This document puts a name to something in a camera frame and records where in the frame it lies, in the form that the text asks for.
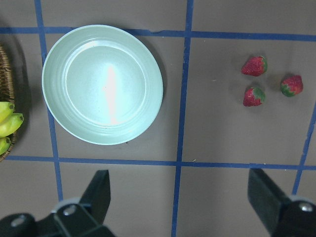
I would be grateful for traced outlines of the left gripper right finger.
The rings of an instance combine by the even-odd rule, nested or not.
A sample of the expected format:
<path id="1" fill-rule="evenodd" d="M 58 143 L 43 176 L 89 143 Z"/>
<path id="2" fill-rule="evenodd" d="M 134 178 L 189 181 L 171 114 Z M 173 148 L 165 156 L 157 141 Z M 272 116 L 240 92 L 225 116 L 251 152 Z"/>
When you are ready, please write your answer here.
<path id="1" fill-rule="evenodd" d="M 268 233 L 274 234 L 290 198 L 259 168 L 249 170 L 247 197 Z"/>

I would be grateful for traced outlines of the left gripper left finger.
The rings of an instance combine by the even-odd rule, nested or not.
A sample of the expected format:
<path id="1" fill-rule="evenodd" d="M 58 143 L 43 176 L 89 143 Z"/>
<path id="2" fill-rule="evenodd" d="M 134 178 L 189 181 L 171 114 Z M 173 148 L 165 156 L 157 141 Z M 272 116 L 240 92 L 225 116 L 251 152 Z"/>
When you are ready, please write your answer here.
<path id="1" fill-rule="evenodd" d="M 97 223 L 103 224 L 110 206 L 110 177 L 108 170 L 98 170 L 79 200 Z"/>

